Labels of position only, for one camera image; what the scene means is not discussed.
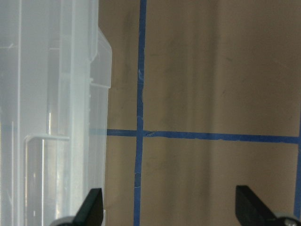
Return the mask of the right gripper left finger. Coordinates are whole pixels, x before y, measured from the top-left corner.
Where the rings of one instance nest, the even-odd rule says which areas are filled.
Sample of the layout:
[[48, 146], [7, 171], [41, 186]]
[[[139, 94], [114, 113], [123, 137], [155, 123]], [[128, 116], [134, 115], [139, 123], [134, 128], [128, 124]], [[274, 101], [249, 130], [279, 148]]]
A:
[[103, 224], [103, 193], [101, 188], [89, 191], [81, 207], [73, 217], [53, 221], [54, 226], [101, 226]]

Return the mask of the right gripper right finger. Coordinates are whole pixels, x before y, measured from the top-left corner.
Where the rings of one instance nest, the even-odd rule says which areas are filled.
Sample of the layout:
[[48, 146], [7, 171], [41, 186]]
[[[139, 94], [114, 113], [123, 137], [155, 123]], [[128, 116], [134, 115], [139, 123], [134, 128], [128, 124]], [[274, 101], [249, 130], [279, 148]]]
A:
[[242, 226], [299, 226], [293, 217], [275, 215], [246, 185], [235, 190], [235, 215]]

